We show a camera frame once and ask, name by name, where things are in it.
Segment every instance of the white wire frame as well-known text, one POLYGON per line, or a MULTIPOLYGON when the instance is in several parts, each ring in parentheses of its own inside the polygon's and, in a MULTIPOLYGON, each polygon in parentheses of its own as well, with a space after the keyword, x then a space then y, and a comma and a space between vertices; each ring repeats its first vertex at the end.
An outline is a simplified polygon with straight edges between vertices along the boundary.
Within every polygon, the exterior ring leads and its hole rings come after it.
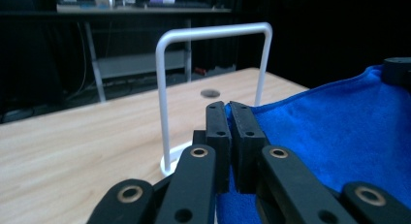
POLYGON ((157 84, 160 104, 161 131, 163 139, 164 156, 161 164, 164 162, 165 176, 171 173, 171 157, 170 157, 170 134, 169 134, 169 116, 167 108, 167 92, 166 92, 166 69, 165 69, 165 50, 168 45, 173 43, 181 43, 188 41, 199 41, 207 39, 235 37, 242 35, 251 35, 264 33, 265 41, 263 54, 260 64, 260 74, 258 78, 257 91, 255 97, 255 106, 259 106, 261 95, 263 92, 264 78, 269 61, 269 47, 272 39, 272 28, 269 23, 245 23, 234 25, 222 25, 212 27, 198 27, 175 29, 166 32, 159 40, 156 48, 156 69, 157 69, 157 84))

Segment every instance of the blue towel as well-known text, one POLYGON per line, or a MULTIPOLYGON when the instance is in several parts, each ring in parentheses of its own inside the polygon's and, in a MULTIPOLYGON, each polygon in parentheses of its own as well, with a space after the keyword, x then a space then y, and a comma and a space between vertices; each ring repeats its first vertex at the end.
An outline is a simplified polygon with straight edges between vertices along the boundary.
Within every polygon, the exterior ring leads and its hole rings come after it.
MULTIPOLYGON (((411 96, 383 83, 381 70, 368 67, 252 111, 271 144, 291 148, 323 184, 341 191, 350 181, 369 182, 411 208, 411 96)), ((222 224, 261 223, 255 209, 255 196, 233 185, 217 198, 222 224)))

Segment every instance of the desk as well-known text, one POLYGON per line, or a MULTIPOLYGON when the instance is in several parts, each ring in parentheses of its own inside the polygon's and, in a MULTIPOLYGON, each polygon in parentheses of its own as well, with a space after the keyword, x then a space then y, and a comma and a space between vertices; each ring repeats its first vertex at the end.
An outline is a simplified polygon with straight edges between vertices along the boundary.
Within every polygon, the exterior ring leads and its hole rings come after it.
MULTIPOLYGON (((241 70, 168 88, 171 145, 206 128, 206 105, 252 105, 259 71, 241 70), (213 88, 217 99, 200 92, 213 88)), ((305 88, 267 74, 262 104, 305 88)), ((157 91, 0 126, 0 223, 85 223, 106 192, 127 178, 161 178, 157 91)))

